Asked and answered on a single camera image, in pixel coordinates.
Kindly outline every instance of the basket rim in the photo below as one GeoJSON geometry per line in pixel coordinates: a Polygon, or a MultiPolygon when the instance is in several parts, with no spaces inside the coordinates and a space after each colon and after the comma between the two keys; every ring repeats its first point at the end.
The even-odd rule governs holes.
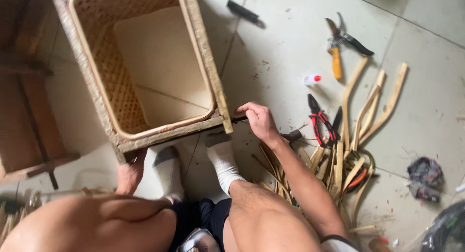
{"type": "Polygon", "coordinates": [[[81,23],[79,21],[79,18],[78,18],[77,12],[76,12],[76,8],[74,7],[74,1],[75,0],[68,0],[68,2],[67,2],[67,7],[68,7],[68,9],[70,11],[70,16],[71,16],[70,18],[73,21],[74,26],[75,26],[75,28],[77,30],[77,36],[79,37],[78,40],[82,45],[83,52],[86,55],[86,61],[89,63],[90,69],[91,69],[92,74],[93,74],[92,78],[93,78],[95,84],[97,85],[97,88],[98,88],[98,91],[99,91],[100,95],[102,96],[102,100],[103,100],[103,103],[105,105],[105,109],[109,113],[109,118],[110,118],[110,122],[112,124],[113,130],[117,134],[119,134],[120,136],[122,136],[122,137],[124,137],[126,139],[140,139],[140,138],[143,138],[143,137],[147,137],[147,136],[151,136],[151,135],[154,135],[154,134],[166,132],[168,130],[173,130],[175,128],[183,127],[183,126],[186,126],[186,125],[189,125],[189,124],[193,124],[193,123],[205,120],[205,119],[209,118],[213,114],[214,110],[216,109],[216,100],[215,100],[215,97],[214,97],[213,92],[212,92],[212,85],[210,83],[210,80],[208,79],[207,71],[205,69],[204,60],[201,57],[201,55],[199,55],[197,53],[197,50],[195,48],[195,46],[198,46],[198,44],[197,44],[197,41],[195,39],[192,23],[190,21],[186,20],[186,17],[189,17],[189,13],[186,10],[186,5],[185,5],[184,0],[179,0],[179,6],[181,7],[181,10],[182,10],[182,13],[183,13],[183,16],[184,16],[184,20],[185,20],[185,24],[186,24],[187,30],[189,32],[189,38],[191,39],[191,42],[193,43],[196,58],[197,58],[197,61],[199,63],[200,71],[202,73],[202,78],[203,78],[203,80],[205,82],[205,85],[207,87],[208,92],[210,93],[210,98],[211,98],[212,103],[211,103],[211,105],[210,105],[207,112],[204,112],[202,114],[199,114],[199,115],[196,115],[196,116],[193,116],[193,117],[190,117],[188,119],[181,120],[181,121],[178,121],[178,122],[175,122],[175,123],[162,125],[162,126],[150,129],[150,130],[145,130],[145,131],[142,131],[142,132],[139,132],[139,133],[136,133],[136,134],[131,134],[131,133],[128,133],[128,132],[122,130],[121,126],[119,125],[119,122],[118,122],[118,120],[117,120],[117,118],[116,118],[116,116],[114,114],[113,108],[111,107],[110,101],[108,100],[108,95],[107,95],[107,91],[105,89],[105,86],[103,85],[103,83],[101,81],[100,73],[98,71],[95,60],[93,58],[92,51],[91,51],[91,49],[89,47],[89,44],[88,44],[87,40],[85,39],[85,33],[84,33],[84,30],[82,29],[81,23]]]}

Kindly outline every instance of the white bottle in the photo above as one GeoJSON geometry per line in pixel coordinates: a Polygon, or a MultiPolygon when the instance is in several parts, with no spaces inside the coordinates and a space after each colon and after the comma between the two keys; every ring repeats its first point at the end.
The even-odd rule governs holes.
{"type": "Polygon", "coordinates": [[[318,74],[312,74],[304,78],[304,84],[306,86],[312,86],[320,82],[321,76],[318,74]]]}

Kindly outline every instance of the white sock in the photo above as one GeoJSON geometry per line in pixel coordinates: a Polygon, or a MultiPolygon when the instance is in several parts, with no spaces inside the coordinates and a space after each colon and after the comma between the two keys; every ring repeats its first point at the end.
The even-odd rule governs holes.
{"type": "Polygon", "coordinates": [[[160,151],[155,157],[152,167],[155,175],[160,181],[163,189],[163,196],[169,196],[173,199],[183,199],[184,188],[181,184],[178,151],[173,146],[160,151]]]}
{"type": "Polygon", "coordinates": [[[220,133],[208,134],[205,139],[206,153],[215,166],[221,189],[229,195],[229,186],[235,180],[246,181],[239,175],[234,153],[232,149],[233,142],[231,136],[224,131],[220,133]]]}

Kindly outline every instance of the woven bamboo side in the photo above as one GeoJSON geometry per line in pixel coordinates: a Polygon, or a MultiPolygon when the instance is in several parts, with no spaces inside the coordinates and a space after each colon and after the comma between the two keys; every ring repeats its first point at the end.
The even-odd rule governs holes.
{"type": "Polygon", "coordinates": [[[74,0],[74,8],[91,50],[106,26],[175,5],[179,5],[178,0],[74,0]]]}
{"type": "Polygon", "coordinates": [[[86,42],[121,130],[137,134],[151,129],[137,98],[129,71],[118,49],[113,25],[162,8],[178,0],[74,0],[86,42]]]}
{"type": "Polygon", "coordinates": [[[102,30],[92,54],[121,129],[131,134],[150,129],[112,28],[102,30]]]}

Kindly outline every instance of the hand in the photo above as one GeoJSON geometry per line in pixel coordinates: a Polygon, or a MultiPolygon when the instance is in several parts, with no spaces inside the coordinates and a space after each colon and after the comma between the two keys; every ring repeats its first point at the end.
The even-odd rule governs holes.
{"type": "Polygon", "coordinates": [[[144,175],[144,160],[147,148],[140,149],[137,157],[130,163],[118,164],[118,188],[116,194],[133,195],[144,175]]]}
{"type": "Polygon", "coordinates": [[[271,149],[273,149],[276,144],[282,143],[281,136],[278,133],[278,129],[276,128],[273,116],[268,107],[249,102],[236,110],[237,114],[243,112],[246,113],[250,127],[255,136],[271,149]]]}

